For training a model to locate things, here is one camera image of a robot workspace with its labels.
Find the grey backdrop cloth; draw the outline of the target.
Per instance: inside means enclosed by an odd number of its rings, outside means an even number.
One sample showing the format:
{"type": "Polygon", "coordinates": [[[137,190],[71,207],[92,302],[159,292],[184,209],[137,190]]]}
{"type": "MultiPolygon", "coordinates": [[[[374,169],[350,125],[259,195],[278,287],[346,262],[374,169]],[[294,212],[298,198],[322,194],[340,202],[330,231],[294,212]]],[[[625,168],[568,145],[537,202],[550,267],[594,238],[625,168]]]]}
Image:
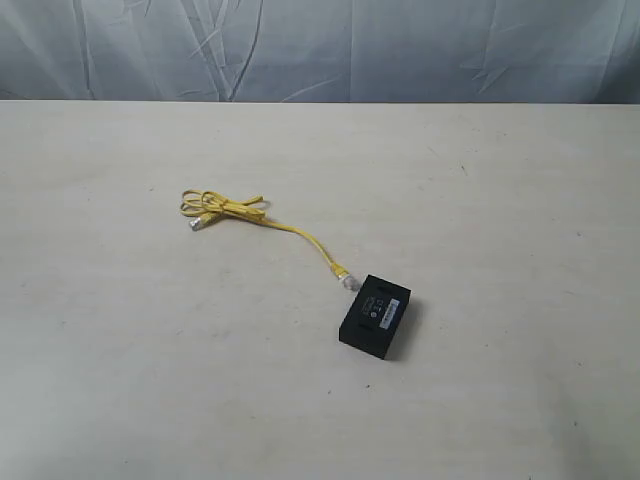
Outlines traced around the grey backdrop cloth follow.
{"type": "Polygon", "coordinates": [[[639,100],[635,1],[5,1],[5,99],[639,100]]]}

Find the small black box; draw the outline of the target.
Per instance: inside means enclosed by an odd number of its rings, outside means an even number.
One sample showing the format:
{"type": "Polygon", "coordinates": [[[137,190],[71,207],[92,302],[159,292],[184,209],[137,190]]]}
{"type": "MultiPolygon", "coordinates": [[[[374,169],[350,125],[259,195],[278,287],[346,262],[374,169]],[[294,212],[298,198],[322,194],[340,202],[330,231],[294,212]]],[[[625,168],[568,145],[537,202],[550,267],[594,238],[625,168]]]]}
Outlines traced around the small black box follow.
{"type": "Polygon", "coordinates": [[[410,298],[410,289],[368,275],[339,327],[338,340],[375,358],[390,360],[410,298]]]}

